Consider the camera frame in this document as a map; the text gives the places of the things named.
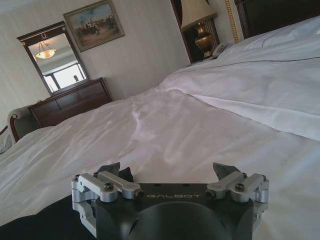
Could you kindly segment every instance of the chair armrest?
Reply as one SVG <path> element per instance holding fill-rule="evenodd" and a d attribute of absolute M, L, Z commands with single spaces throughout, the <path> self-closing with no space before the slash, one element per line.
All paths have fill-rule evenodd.
<path fill-rule="evenodd" d="M 23 135 L 19 134 L 19 130 L 21 129 L 21 126 L 17 127 L 17 122 L 19 122 L 19 125 L 22 125 L 22 128 L 26 127 L 28 129 L 27 133 L 32 132 L 31 130 L 29 130 L 30 126 L 28 126 L 28 124 L 30 124 L 30 121 L 22 120 L 31 114 L 32 113 L 29 111 L 28 106 L 17 108 L 9 113 L 7 118 L 7 124 L 8 124 L 9 133 L 10 133 L 13 144 L 17 143 L 18 140 L 22 138 L 23 135 L 26 134 L 25 131 L 23 131 L 24 132 Z"/>

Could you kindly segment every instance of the painting frame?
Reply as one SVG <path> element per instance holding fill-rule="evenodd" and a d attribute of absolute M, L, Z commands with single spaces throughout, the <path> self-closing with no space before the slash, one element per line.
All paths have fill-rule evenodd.
<path fill-rule="evenodd" d="M 75 23 L 73 22 L 73 19 L 75 18 L 81 18 L 83 15 L 88 14 L 89 11 L 91 11 L 92 13 L 94 12 L 95 9 L 103 7 L 105 5 L 108 5 L 111 13 L 112 13 L 112 21 L 113 21 L 113 26 L 115 26 L 116 28 L 116 32 L 114 34 L 110 34 L 110 36 L 108 36 L 108 33 L 106 31 L 104 31 L 103 35 L 100 35 L 98 39 L 94 40 L 94 36 L 91 36 L 92 39 L 90 39 L 90 36 L 88 37 L 87 35 L 84 35 L 82 32 L 79 31 L 79 26 L 75 25 Z M 99 45 L 108 43 L 110 41 L 113 41 L 115 39 L 121 38 L 123 36 L 125 36 L 125 32 L 123 30 L 123 27 L 119 21 L 115 6 L 113 4 L 112 0 L 101 0 L 86 6 L 83 6 L 81 8 L 69 11 L 67 13 L 63 14 L 64 19 L 66 21 L 66 24 L 69 28 L 69 30 L 71 31 L 71 34 L 79 48 L 80 52 L 84 52 L 88 49 L 92 49 L 95 48 Z"/>

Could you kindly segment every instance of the wrinkled bedding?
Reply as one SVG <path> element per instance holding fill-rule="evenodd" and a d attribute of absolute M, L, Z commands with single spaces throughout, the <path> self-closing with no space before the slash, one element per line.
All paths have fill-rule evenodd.
<path fill-rule="evenodd" d="M 266 48 L 283 43 L 320 35 L 320 16 L 316 16 L 289 26 L 250 37 L 228 48 L 224 56 L 231 56 L 245 50 Z"/>
<path fill-rule="evenodd" d="M 121 162 L 137 182 L 217 181 L 213 161 L 270 179 L 259 240 L 319 238 L 320 38 L 196 64 L 160 86 L 26 135 L 0 155 L 0 225 Z"/>

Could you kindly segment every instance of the white bed sheet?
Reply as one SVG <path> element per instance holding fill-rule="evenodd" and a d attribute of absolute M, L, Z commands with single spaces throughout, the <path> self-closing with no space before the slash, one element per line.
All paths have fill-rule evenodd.
<path fill-rule="evenodd" d="M 317 118 L 319 109 L 316 104 L 309 108 L 307 96 L 318 90 L 319 70 L 313 66 L 319 66 L 320 44 L 318 38 L 303 41 L 307 44 L 302 47 L 291 43 L 249 50 L 182 69 L 143 94 L 28 134 L 0 156 L 0 225 L 36 214 L 66 197 L 75 174 L 94 173 L 101 165 L 121 162 L 122 168 L 131 167 L 138 182 L 210 183 L 217 180 L 212 163 L 218 162 L 270 179 L 269 209 L 255 239 L 318 239 L 320 142 L 315 139 L 319 135 L 298 135 L 309 133 L 306 129 L 288 133 L 295 129 L 285 126 L 283 119 L 258 123 L 270 105 L 277 111 L 294 111 L 294 116 Z M 263 67 L 257 62 L 251 62 L 251 67 L 241 63 L 234 68 L 239 59 L 267 58 L 315 59 L 295 67 L 285 65 L 288 75 L 279 62 L 264 62 Z M 306 77 L 305 86 L 312 87 L 304 88 L 294 77 L 299 74 Z M 302 90 L 296 94 L 302 104 L 288 105 L 294 97 L 281 98 L 276 87 L 270 88 L 269 80 L 276 76 L 280 82 L 285 79 L 281 90 L 298 81 Z M 268 87 L 261 87 L 265 82 Z M 216 105 L 217 99 L 224 105 Z M 277 100 L 277 105 L 270 99 Z M 260 109 L 248 111 L 248 104 Z M 299 121 L 304 124 L 308 119 Z M 282 131 L 272 123 L 282 123 Z M 318 130 L 316 124 L 311 127 Z"/>

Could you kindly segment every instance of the dresser drawer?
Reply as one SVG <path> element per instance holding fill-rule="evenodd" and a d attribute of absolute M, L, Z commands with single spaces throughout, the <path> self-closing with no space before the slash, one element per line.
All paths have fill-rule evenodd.
<path fill-rule="evenodd" d="M 78 114 L 112 102 L 102 78 L 88 81 L 67 92 L 29 107 L 40 127 L 55 126 Z"/>

